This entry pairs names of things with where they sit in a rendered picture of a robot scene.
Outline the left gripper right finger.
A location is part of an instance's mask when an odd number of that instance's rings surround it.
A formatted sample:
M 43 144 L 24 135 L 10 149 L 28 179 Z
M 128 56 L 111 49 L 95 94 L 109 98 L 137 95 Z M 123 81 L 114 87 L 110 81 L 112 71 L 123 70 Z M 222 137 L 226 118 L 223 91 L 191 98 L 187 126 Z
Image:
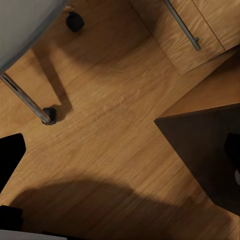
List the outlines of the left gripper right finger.
M 240 173 L 240 135 L 228 133 L 225 141 L 224 151 Z

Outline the swivel chair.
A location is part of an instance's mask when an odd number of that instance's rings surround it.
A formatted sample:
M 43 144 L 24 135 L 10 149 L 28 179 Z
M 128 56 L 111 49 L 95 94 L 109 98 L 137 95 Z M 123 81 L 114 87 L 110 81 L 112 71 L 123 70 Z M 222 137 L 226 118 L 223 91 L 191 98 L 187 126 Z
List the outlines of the swivel chair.
M 69 13 L 66 24 L 77 32 L 84 26 L 70 0 L 0 0 L 0 80 L 2 80 L 45 125 L 57 123 L 57 110 L 42 109 L 6 73 L 47 32 L 57 18 Z

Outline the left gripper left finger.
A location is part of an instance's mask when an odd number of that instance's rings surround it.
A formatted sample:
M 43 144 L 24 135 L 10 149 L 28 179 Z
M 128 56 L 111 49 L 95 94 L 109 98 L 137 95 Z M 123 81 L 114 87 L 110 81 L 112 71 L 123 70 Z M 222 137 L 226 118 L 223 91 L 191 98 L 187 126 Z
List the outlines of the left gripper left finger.
M 0 193 L 26 153 L 22 133 L 0 138 Z

